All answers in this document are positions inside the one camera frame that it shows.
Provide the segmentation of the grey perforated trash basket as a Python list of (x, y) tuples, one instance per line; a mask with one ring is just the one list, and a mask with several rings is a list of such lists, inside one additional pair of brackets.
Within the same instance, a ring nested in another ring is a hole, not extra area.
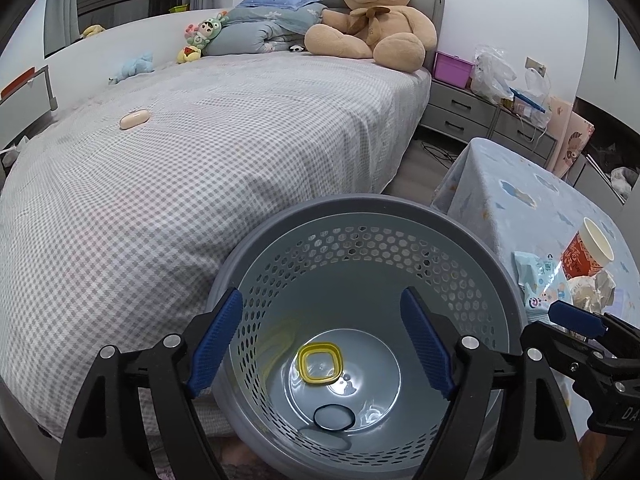
[[(209, 298), (243, 297), (242, 320), (213, 383), (238, 436), (293, 479), (408, 479), (447, 408), (400, 316), (414, 287), (462, 335), (518, 352), (526, 317), (496, 255), (440, 212), (384, 195), (312, 200), (254, 229)], [(324, 404), (354, 411), (327, 432)]]

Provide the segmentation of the black round ring lid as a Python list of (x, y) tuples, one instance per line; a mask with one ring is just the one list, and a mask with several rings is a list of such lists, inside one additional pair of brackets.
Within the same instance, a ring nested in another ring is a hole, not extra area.
[(356, 422), (353, 410), (343, 404), (324, 404), (312, 415), (314, 424), (323, 431), (341, 432), (352, 428)]

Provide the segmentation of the crumpled white paper wrapper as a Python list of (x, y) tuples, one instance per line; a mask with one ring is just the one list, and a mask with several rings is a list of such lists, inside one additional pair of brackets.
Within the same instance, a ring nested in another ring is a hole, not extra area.
[(593, 276), (576, 276), (567, 281), (572, 295), (573, 306), (601, 314), (612, 306), (615, 295), (615, 281), (608, 270), (602, 269)]

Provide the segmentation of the light blue wet wipes pack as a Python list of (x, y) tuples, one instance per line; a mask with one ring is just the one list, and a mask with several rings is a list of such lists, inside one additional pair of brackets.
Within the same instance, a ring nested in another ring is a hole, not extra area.
[(513, 262), (527, 321), (551, 324), (548, 312), (555, 301), (573, 303), (562, 264), (552, 255), (541, 257), (530, 252), (514, 252)]

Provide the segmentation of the red white paper cup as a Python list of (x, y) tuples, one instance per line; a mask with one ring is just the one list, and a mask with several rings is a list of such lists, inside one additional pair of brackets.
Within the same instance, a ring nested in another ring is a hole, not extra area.
[(614, 261), (613, 248), (596, 222), (583, 218), (578, 231), (561, 255), (565, 277), (595, 276)]

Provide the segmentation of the light blue patterned table cloth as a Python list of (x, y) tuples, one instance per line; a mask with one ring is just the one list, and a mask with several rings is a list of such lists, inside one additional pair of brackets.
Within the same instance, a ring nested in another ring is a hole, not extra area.
[[(562, 252), (582, 219), (589, 218), (613, 248), (614, 261), (603, 269), (613, 275), (614, 299), (622, 298), (631, 306), (638, 306), (638, 269), (613, 221), (558, 177), (499, 144), (472, 140), (436, 188), (432, 204), (485, 242), (516, 284), (514, 252), (552, 255), (561, 263)], [(521, 289), (516, 301), (526, 317)], [(547, 363), (539, 350), (523, 351)], [(575, 427), (589, 429), (590, 415), (591, 408), (574, 423)]]

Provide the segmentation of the grey checkered bed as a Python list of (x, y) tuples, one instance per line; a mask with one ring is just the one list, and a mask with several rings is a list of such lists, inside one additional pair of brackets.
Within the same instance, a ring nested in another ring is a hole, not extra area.
[[(252, 229), (383, 191), (431, 82), (308, 53), (209, 56), (65, 113), (1, 192), (1, 376), (16, 402), (61, 439), (99, 348), (183, 330)], [(134, 110), (151, 117), (120, 130)]]

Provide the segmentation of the pink cartoon folded board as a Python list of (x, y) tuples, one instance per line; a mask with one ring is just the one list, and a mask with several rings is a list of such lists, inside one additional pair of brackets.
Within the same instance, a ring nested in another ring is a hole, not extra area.
[(556, 143), (546, 169), (555, 177), (562, 178), (590, 140), (594, 125), (578, 115), (573, 110), (572, 103), (556, 96), (550, 96), (549, 110), (551, 118), (547, 124), (547, 133)]

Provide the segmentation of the pink oval object on bed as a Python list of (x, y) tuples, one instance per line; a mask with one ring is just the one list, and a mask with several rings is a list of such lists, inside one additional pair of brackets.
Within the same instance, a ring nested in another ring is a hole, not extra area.
[(119, 129), (128, 130), (140, 126), (147, 122), (150, 117), (151, 113), (148, 110), (134, 110), (119, 119)]

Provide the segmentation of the grey drawer cabinet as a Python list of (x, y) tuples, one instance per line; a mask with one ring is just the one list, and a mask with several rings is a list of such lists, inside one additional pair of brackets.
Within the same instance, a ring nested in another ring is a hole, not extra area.
[(438, 80), (432, 81), (420, 125), (463, 143), (489, 139), (541, 167), (548, 165), (556, 147), (555, 138), (527, 119)]

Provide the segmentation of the clear plastic bag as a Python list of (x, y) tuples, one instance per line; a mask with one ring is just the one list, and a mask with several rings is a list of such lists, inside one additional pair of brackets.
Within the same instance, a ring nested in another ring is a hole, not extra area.
[(479, 44), (474, 52), (474, 67), (471, 76), (471, 91), (495, 105), (512, 101), (512, 82), (518, 75), (506, 62), (506, 51)]

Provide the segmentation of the light blue plush toy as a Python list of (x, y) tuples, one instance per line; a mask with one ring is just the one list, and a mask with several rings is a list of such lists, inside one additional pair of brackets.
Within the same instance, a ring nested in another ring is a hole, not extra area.
[(153, 55), (151, 52), (146, 52), (137, 58), (127, 61), (114, 76), (108, 78), (108, 83), (118, 84), (125, 79), (139, 74), (152, 73), (153, 70)]

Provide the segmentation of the purple plastic storage box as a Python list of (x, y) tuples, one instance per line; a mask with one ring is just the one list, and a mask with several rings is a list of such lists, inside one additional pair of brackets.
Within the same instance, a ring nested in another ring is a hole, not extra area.
[(433, 76), (436, 80), (464, 89), (472, 76), (474, 64), (455, 55), (437, 52)]

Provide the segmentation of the green doll toy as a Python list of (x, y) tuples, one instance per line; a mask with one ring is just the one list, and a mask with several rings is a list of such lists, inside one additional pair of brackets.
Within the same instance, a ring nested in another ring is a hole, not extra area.
[(228, 12), (221, 11), (213, 18), (206, 18), (198, 24), (190, 24), (184, 31), (186, 44), (192, 49), (203, 50), (220, 34), (228, 21)]

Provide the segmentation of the blue folded quilt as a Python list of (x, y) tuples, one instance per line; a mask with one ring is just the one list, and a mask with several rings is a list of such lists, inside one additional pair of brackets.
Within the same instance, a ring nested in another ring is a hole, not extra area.
[(306, 32), (324, 10), (322, 0), (243, 0), (221, 14), (221, 30), (203, 54), (303, 52)]

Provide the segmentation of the yellow plush toy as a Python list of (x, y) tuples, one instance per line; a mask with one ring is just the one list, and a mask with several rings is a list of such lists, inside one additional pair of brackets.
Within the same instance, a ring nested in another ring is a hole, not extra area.
[(104, 32), (104, 30), (105, 28), (102, 25), (99, 25), (99, 24), (90, 25), (81, 33), (81, 36), (82, 38), (86, 39), (92, 36), (96, 36), (97, 34)]

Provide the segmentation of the large tan teddy bear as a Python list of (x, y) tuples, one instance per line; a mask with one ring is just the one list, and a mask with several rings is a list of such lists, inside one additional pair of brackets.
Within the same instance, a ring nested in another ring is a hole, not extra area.
[(306, 31), (308, 52), (338, 58), (372, 58), (378, 65), (414, 73), (437, 44), (434, 23), (410, 0), (344, 0), (347, 14), (326, 9)]

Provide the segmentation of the grey curtain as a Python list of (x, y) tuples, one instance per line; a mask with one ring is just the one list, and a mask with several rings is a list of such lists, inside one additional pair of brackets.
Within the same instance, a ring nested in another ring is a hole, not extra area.
[(43, 52), (49, 56), (80, 39), (77, 0), (46, 0)]

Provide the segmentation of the red white bed rail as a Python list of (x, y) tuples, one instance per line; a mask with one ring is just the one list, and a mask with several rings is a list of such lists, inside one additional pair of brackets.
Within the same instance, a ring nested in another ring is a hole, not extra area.
[(1, 134), (13, 139), (40, 117), (57, 108), (49, 67), (43, 66), (1, 99)]

